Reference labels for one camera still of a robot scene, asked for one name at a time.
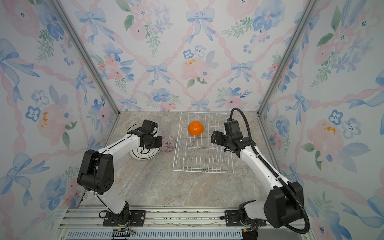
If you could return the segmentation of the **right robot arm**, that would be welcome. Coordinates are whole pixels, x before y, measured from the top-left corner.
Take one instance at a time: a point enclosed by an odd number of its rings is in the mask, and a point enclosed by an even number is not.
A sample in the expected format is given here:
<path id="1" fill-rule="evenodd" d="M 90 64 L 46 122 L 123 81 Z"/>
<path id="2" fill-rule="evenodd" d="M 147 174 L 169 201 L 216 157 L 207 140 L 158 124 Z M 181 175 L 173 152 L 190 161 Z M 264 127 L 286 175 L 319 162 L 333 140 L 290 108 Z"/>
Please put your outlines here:
<path id="1" fill-rule="evenodd" d="M 304 190 L 280 174 L 260 152 L 256 143 L 244 137 L 238 121 L 228 119 L 225 132 L 213 131 L 211 143 L 224 147 L 245 162 L 256 174 L 268 196 L 264 204 L 248 201 L 239 205 L 239 218 L 242 224 L 262 220 L 274 228 L 287 227 L 303 219 L 308 225 L 308 216 L 304 214 Z"/>

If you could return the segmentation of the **orange bowl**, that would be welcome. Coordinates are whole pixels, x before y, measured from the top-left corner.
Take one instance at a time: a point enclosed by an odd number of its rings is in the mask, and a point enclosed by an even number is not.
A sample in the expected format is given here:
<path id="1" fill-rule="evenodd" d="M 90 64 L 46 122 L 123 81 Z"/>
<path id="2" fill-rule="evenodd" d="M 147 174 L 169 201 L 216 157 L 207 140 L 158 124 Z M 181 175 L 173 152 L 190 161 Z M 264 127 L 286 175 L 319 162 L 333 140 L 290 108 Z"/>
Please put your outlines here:
<path id="1" fill-rule="evenodd" d="M 204 132 L 204 126 L 199 121 L 193 121 L 188 126 L 188 132 L 192 136 L 199 136 Z"/>

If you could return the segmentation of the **striped ceramic bowl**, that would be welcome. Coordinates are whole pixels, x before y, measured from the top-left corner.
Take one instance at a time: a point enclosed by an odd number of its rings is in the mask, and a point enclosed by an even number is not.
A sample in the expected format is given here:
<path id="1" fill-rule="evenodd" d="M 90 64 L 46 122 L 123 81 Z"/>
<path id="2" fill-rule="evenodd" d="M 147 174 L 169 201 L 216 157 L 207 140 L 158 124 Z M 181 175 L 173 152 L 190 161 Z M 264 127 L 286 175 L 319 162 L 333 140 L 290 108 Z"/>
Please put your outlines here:
<path id="1" fill-rule="evenodd" d="M 176 149 L 177 141 L 172 137 L 164 137 L 162 140 L 162 146 L 160 147 L 160 151 L 164 153 L 173 152 Z"/>

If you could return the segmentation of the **clear glass cup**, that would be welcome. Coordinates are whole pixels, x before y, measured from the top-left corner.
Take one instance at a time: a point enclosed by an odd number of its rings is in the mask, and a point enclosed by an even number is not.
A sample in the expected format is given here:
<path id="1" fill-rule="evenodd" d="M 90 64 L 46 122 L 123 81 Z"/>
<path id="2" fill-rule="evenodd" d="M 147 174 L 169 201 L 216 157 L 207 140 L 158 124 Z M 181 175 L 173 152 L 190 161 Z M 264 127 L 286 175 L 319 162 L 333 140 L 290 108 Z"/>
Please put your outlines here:
<path id="1" fill-rule="evenodd" d="M 172 132 L 172 125 L 169 122 L 163 122 L 159 125 L 159 131 L 162 135 L 170 135 Z"/>
<path id="2" fill-rule="evenodd" d="M 156 124 L 160 124 L 160 122 L 161 122 L 161 118 L 159 116 L 152 116 L 152 117 L 150 117 L 149 120 L 156 123 Z"/>

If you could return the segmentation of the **white plate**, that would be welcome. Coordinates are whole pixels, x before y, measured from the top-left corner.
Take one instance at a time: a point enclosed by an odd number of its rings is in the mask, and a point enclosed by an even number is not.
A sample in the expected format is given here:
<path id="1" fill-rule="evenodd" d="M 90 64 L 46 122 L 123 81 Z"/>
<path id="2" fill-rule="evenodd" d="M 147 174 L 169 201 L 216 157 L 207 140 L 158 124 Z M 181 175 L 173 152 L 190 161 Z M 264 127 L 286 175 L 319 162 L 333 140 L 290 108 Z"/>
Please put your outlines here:
<path id="1" fill-rule="evenodd" d="M 137 147 L 129 152 L 130 156 L 138 161 L 147 161 L 155 158 L 160 153 L 159 148 L 145 149 L 143 147 Z"/>

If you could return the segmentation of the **clear glass cup back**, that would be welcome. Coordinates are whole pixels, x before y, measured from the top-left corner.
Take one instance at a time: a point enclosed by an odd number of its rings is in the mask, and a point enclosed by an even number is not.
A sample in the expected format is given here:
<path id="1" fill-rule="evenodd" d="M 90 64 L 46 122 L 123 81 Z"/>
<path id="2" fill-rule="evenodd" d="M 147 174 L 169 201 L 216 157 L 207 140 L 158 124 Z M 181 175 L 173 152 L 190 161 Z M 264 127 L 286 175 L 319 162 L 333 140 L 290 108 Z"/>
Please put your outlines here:
<path id="1" fill-rule="evenodd" d="M 162 135 L 170 135 L 172 132 L 172 125 L 169 122 L 163 122 L 159 125 L 159 131 Z"/>

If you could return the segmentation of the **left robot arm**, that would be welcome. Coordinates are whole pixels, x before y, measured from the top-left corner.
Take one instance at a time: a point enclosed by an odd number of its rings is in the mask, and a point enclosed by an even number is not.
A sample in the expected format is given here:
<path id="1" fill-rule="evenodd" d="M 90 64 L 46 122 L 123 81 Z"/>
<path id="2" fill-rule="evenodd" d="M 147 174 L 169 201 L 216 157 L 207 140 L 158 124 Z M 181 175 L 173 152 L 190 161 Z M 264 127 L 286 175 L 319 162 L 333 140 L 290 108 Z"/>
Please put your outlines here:
<path id="1" fill-rule="evenodd" d="M 117 192 L 114 163 L 137 148 L 159 149 L 163 137 L 157 135 L 158 124 L 144 120 L 138 128 L 130 128 L 120 140 L 99 150 L 84 153 L 77 177 L 78 185 L 93 192 L 107 208 L 104 219 L 118 226 L 127 226 L 133 220 L 130 206 Z"/>

